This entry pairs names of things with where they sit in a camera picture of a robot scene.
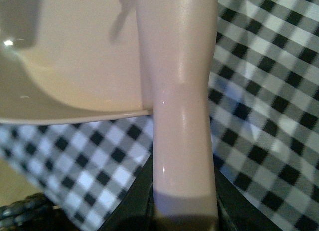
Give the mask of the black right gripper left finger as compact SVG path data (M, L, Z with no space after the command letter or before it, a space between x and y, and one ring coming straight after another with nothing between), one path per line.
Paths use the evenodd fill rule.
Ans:
M153 214L153 156L150 155L124 198L99 230L152 231Z

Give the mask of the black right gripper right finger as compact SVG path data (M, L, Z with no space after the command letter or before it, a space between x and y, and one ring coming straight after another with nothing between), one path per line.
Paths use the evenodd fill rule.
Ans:
M217 169L214 169L220 231L279 231L280 228L252 205Z

